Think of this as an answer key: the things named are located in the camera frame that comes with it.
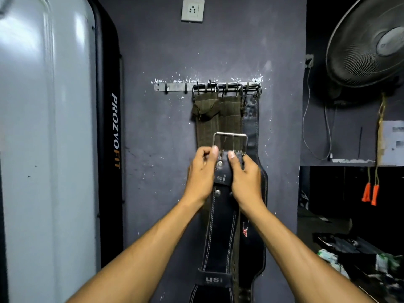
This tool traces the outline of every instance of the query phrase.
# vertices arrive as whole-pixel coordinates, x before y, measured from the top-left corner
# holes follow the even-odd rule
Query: orange jump rope handle
[[[370,201],[371,201],[371,184],[367,183],[365,187],[365,192],[363,193],[362,202],[370,202]]]
[[[373,197],[372,197],[372,205],[376,206],[376,199],[377,199],[377,193],[379,192],[379,185],[375,185],[375,187],[373,187]]]

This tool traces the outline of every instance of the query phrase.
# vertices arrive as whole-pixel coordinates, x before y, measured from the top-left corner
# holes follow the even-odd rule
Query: electrical cord
[[[334,111],[334,121],[332,122],[332,129],[330,130],[330,124],[328,123],[328,116],[327,116],[327,108],[326,105],[324,104],[324,116],[326,118],[326,127],[327,127],[327,131],[328,131],[328,137],[329,137],[329,142],[330,142],[330,148],[328,149],[328,154],[325,158],[319,158],[316,154],[313,153],[313,151],[310,149],[309,145],[307,144],[305,138],[304,138],[304,119],[306,117],[306,113],[307,113],[307,109],[309,108],[309,104],[310,104],[310,95],[311,95],[311,90],[310,90],[310,85],[309,85],[309,77],[310,77],[310,71],[311,71],[311,67],[309,68],[309,73],[307,74],[307,80],[306,80],[306,84],[307,84],[307,88],[309,90],[309,98],[307,100],[307,106],[306,106],[306,110],[304,111],[303,114],[303,122],[302,122],[302,137],[303,137],[303,142],[306,145],[306,147],[309,149],[310,153],[313,154],[313,156],[315,158],[317,158],[318,160],[326,160],[328,159],[328,157],[331,154],[331,148],[332,148],[332,138],[331,138],[331,132],[334,131],[334,124],[335,124],[335,116],[336,116],[336,108]]]

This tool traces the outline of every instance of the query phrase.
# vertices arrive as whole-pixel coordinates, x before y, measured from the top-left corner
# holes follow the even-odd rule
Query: person's right hand
[[[264,205],[261,195],[261,170],[248,155],[243,156],[244,170],[233,151],[228,152],[228,157],[233,169],[233,196],[240,209],[248,215],[251,210],[260,209]]]

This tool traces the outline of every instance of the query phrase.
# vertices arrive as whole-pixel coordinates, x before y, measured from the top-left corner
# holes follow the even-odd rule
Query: gray wall
[[[310,149],[318,157],[325,157],[328,153],[328,136],[324,119],[322,94],[316,91],[316,86],[324,81],[325,55],[328,40],[340,18],[356,0],[327,0],[333,5],[333,11],[318,11],[323,0],[307,0],[307,42],[306,54],[314,54],[314,67],[310,72],[309,85],[311,88],[310,105],[305,118],[305,138]],[[303,112],[307,106],[308,69],[305,70],[303,86]],[[364,90],[358,96],[374,98],[372,90]],[[384,120],[404,119],[404,87],[399,88],[393,96],[389,97]],[[335,159],[363,159],[375,161],[376,159],[376,130],[380,100],[371,100],[356,107],[338,108],[334,119],[334,110],[328,111],[330,126],[334,126],[332,134],[332,154]],[[359,150],[359,137],[362,127],[361,150]],[[302,166],[335,166],[340,163],[320,161],[307,149],[303,140],[301,142],[300,164]],[[360,166],[374,165],[374,163],[359,164]]]
[[[124,58],[126,245],[181,197],[196,150],[190,93],[153,91],[153,81],[262,81],[259,156],[269,209],[296,231],[306,0],[205,0],[202,24],[182,23],[182,0],[100,0]],[[152,302],[187,302],[205,231],[190,223]],[[293,302],[267,254],[256,302]]]

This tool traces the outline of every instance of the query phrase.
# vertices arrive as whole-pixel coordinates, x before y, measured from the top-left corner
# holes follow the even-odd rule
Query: fan hub
[[[404,27],[396,27],[384,34],[377,43],[376,52],[380,56],[390,56],[404,46]]]

